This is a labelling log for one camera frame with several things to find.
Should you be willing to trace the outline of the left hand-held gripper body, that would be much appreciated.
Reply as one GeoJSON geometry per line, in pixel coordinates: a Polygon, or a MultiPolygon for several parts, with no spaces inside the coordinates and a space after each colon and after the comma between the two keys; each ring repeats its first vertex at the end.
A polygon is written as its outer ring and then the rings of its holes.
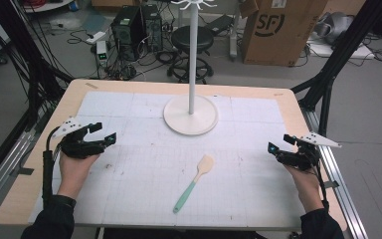
{"type": "Polygon", "coordinates": [[[76,118],[68,117],[51,133],[51,138],[61,136],[59,147],[65,155],[72,158],[87,158],[103,153],[108,146],[103,145],[103,139],[85,141],[85,135],[82,134],[84,126],[86,124],[80,123],[76,118]]]}

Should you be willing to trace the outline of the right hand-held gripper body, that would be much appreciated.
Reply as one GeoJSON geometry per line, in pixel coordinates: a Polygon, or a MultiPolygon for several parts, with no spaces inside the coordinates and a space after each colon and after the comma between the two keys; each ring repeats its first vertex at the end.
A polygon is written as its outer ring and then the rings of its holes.
{"type": "Polygon", "coordinates": [[[319,145],[341,147],[340,143],[316,132],[309,132],[304,136],[297,137],[296,152],[281,150],[280,154],[276,156],[276,160],[283,165],[306,171],[313,166],[318,166],[320,155],[316,148],[319,145]]]}

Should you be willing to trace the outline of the person's left hand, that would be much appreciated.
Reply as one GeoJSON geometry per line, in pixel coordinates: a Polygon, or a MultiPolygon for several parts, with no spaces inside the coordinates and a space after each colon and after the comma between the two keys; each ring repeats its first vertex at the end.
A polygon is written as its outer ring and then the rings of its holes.
{"type": "Polygon", "coordinates": [[[98,154],[85,159],[78,159],[62,153],[59,163],[62,180],[57,194],[76,199],[83,188],[92,165],[98,158],[98,154]]]}

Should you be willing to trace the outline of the person's right hand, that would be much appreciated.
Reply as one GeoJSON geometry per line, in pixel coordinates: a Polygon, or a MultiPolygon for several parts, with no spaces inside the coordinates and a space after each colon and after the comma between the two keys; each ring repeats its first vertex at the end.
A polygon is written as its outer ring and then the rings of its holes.
{"type": "Polygon", "coordinates": [[[298,192],[298,198],[306,213],[323,208],[319,195],[319,182],[312,169],[301,171],[285,166],[290,173],[298,192]]]}

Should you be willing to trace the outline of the white grid mat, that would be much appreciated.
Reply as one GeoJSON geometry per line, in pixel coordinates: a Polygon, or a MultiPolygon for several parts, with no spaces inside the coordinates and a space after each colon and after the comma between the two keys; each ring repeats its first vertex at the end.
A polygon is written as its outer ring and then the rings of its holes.
{"type": "Polygon", "coordinates": [[[209,132],[181,135],[165,123],[167,95],[91,92],[77,113],[101,122],[91,140],[116,133],[92,166],[75,207],[80,225],[295,229],[303,208],[287,170],[268,144],[288,150],[275,100],[212,97],[220,119],[209,132]],[[178,213],[174,205],[214,159],[178,213]]]}

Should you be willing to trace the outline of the white device with green light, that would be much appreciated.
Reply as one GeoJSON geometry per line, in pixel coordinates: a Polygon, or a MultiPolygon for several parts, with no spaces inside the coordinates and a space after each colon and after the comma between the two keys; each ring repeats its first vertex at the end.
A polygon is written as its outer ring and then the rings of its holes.
{"type": "Polygon", "coordinates": [[[96,58],[101,66],[107,63],[107,44],[106,41],[97,41],[95,44],[96,58]]]}

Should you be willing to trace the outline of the white hook rack stand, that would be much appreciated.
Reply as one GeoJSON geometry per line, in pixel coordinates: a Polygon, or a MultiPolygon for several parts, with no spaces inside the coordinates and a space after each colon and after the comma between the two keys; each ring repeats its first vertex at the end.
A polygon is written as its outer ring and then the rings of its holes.
{"type": "Polygon", "coordinates": [[[177,0],[181,11],[190,10],[189,92],[172,98],[165,106],[166,124],[183,135],[201,135],[212,130],[218,120],[217,107],[206,97],[196,94],[198,12],[201,6],[216,7],[215,0],[177,0]]]}

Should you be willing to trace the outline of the white power strip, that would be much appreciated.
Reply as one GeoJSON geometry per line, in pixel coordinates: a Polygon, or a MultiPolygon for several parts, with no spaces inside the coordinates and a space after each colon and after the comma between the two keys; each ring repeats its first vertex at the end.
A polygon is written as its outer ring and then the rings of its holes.
{"type": "Polygon", "coordinates": [[[88,37],[86,39],[86,42],[88,44],[94,44],[96,41],[100,40],[104,36],[105,36],[105,32],[99,31],[99,32],[93,34],[91,37],[88,37]]]}

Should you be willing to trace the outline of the brown cardboard box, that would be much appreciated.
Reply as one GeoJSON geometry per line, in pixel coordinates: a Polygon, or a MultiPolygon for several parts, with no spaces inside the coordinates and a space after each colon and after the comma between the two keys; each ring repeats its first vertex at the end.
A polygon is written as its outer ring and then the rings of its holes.
{"type": "Polygon", "coordinates": [[[244,0],[243,63],[294,66],[328,0],[244,0]]]}

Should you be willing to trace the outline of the large black computer tower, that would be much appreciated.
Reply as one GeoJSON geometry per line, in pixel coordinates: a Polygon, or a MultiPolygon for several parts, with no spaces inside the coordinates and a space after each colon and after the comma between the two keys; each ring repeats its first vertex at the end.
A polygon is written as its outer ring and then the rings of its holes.
{"type": "Polygon", "coordinates": [[[119,56],[136,61],[138,44],[144,39],[140,7],[124,5],[112,21],[111,31],[119,56]]]}

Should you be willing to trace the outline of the white flat board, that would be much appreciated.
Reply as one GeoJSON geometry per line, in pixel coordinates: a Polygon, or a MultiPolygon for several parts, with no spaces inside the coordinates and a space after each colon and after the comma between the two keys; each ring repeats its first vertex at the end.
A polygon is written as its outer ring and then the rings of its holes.
{"type": "Polygon", "coordinates": [[[374,58],[374,54],[364,44],[359,45],[354,50],[349,50],[346,47],[343,49],[333,48],[321,39],[309,39],[307,44],[310,52],[317,57],[329,58],[334,52],[337,52],[338,54],[350,53],[351,60],[371,60],[374,58]]]}

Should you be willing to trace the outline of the slim black computer tower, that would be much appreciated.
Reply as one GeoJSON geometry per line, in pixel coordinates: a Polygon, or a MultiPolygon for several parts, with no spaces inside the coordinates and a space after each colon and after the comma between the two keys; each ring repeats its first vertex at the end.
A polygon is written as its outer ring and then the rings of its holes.
{"type": "Polygon", "coordinates": [[[146,32],[148,50],[158,52],[163,49],[161,17],[154,4],[141,6],[143,25],[146,32]]]}

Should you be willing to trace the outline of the white metal stand leg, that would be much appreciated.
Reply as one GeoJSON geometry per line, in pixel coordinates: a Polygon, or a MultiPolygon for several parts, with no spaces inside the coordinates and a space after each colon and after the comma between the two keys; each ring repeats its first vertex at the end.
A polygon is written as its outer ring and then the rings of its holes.
{"type": "Polygon", "coordinates": [[[238,56],[238,26],[241,18],[240,5],[242,2],[243,0],[236,0],[233,25],[229,33],[229,57],[231,61],[235,61],[238,56]]]}

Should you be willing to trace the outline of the grey plastic-wrapped object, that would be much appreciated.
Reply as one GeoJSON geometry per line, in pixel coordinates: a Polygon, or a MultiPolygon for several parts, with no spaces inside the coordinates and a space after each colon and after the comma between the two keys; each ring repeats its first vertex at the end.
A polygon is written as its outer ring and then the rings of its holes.
{"type": "Polygon", "coordinates": [[[313,32],[329,45],[335,45],[353,22],[353,17],[342,12],[326,12],[316,23],[313,32]]]}

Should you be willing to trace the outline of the black flat laptop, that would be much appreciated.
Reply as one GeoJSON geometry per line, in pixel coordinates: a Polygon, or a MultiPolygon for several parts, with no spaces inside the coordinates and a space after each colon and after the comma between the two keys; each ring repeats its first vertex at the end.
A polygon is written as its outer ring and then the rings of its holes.
{"type": "Polygon", "coordinates": [[[233,24],[234,19],[226,14],[218,17],[212,22],[208,23],[205,28],[210,30],[213,36],[217,36],[220,33],[229,29],[233,24]]]}

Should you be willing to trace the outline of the aluminium rail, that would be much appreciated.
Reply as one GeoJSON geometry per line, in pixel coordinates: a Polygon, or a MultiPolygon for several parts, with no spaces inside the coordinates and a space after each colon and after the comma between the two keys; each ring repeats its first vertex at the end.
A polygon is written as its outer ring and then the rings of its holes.
{"type": "Polygon", "coordinates": [[[29,117],[24,113],[4,139],[0,145],[0,191],[11,175],[32,172],[32,169],[23,167],[22,163],[26,161],[52,114],[52,110],[41,111],[37,121],[29,124],[29,117]]]}
{"type": "Polygon", "coordinates": [[[339,210],[346,223],[346,228],[344,229],[345,237],[349,239],[369,239],[335,160],[332,147],[329,145],[319,145],[318,150],[326,175],[331,182],[337,183],[336,186],[331,186],[330,189],[336,197],[339,210]]]}

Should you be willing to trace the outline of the black metal stand frame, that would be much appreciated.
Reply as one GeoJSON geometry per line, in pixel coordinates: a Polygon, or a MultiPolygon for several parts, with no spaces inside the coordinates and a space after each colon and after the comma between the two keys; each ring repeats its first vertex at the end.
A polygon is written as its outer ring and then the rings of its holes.
{"type": "Polygon", "coordinates": [[[0,35],[0,45],[13,63],[21,80],[28,84],[26,128],[39,119],[41,106],[54,106],[65,90],[58,79],[69,84],[74,78],[49,63],[31,37],[15,0],[0,0],[0,25],[10,39],[9,45],[0,35]]]}
{"type": "MultiPolygon", "coordinates": [[[[354,50],[362,43],[362,40],[381,16],[382,0],[366,0],[336,47],[338,49],[346,47],[349,50],[354,50]]],[[[307,90],[305,96],[298,101],[299,106],[306,112],[314,112],[317,103],[321,102],[320,118],[316,131],[322,136],[327,134],[333,83],[350,59],[350,56],[350,53],[338,54],[334,52],[318,74],[291,88],[295,94],[307,90]]]]}

